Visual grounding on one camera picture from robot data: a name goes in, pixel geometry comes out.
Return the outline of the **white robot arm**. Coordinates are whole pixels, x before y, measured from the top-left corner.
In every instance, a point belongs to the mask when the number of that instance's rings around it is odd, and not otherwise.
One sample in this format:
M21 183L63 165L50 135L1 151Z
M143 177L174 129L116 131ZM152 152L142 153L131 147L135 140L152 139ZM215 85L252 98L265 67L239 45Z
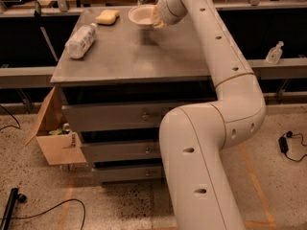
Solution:
M159 145L177 230L245 230L220 157L263 124L263 93L213 0L158 0L169 25L189 15L217 99L176 107L162 119Z

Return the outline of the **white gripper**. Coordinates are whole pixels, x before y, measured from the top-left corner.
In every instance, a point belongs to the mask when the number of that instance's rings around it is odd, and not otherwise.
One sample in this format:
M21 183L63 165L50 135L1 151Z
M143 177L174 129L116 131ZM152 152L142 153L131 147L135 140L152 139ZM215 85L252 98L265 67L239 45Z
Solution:
M155 29L177 24L187 10L181 0L158 0L153 6L152 22Z

